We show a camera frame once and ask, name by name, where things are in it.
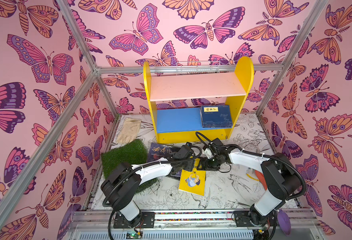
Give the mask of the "yellow cartoon cover book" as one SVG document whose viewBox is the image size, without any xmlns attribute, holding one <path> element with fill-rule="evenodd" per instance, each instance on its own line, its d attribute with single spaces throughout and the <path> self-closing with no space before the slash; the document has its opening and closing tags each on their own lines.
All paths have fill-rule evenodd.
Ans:
<svg viewBox="0 0 352 240">
<path fill-rule="evenodd" d="M 198 170 L 200 159 L 195 161 L 192 171 L 182 170 L 179 191 L 199 196 L 205 195 L 206 171 Z"/>
</svg>

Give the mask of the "purple cover book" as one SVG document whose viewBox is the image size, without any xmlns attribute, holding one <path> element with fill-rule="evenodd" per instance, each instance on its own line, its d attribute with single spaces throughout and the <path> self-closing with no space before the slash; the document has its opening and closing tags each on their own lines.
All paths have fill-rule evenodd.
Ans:
<svg viewBox="0 0 352 240">
<path fill-rule="evenodd" d="M 169 158 L 172 157 L 174 153 L 178 152 L 180 148 L 172 147 L 167 145 L 162 145 L 158 143 L 151 143 L 148 156 L 147 163 L 157 161 L 161 158 Z"/>
</svg>

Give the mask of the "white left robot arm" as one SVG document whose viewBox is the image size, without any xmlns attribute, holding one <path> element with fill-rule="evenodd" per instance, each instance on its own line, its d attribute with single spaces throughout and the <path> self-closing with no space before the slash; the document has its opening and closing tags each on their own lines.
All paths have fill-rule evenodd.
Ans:
<svg viewBox="0 0 352 240">
<path fill-rule="evenodd" d="M 172 172 L 192 169 L 195 160 L 200 158 L 202 153 L 200 147 L 186 143 L 167 158 L 162 157 L 140 165 L 126 162 L 119 164 L 101 184 L 105 196 L 102 205 L 112 208 L 128 222 L 139 221 L 141 210 L 133 200 L 138 188 L 148 181 L 165 177 Z"/>
</svg>

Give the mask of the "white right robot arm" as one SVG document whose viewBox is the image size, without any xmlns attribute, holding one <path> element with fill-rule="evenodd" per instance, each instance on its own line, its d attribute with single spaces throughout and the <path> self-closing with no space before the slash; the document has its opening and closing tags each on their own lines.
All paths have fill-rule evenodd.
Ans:
<svg viewBox="0 0 352 240">
<path fill-rule="evenodd" d="M 217 171 L 222 164 L 227 163 L 245 166 L 264 176 L 267 190 L 250 207 L 251 217 L 266 217 L 287 201 L 304 195 L 307 190 L 304 178 L 284 154 L 254 153 L 235 144 L 224 145 L 219 139 L 202 143 L 207 156 L 202 163 L 203 170 Z"/>
</svg>

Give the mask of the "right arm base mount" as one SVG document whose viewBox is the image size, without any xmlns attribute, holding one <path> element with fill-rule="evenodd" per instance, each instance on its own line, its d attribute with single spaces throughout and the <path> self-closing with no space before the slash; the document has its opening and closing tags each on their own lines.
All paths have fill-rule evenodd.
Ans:
<svg viewBox="0 0 352 240">
<path fill-rule="evenodd" d="M 232 213 L 232 220 L 237 227 L 259 228 L 272 226 L 277 221 L 278 212 L 272 210 L 266 216 L 262 216 L 255 209 L 237 210 Z"/>
</svg>

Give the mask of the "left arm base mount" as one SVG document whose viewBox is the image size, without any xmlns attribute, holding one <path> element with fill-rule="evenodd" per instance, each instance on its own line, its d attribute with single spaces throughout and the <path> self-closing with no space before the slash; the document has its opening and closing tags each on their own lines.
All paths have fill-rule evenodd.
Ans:
<svg viewBox="0 0 352 240">
<path fill-rule="evenodd" d="M 133 229 L 133 228 L 154 228 L 155 212 L 142 212 L 133 220 L 129 221 L 123 214 L 116 214 L 114 219 L 114 229 Z"/>
</svg>

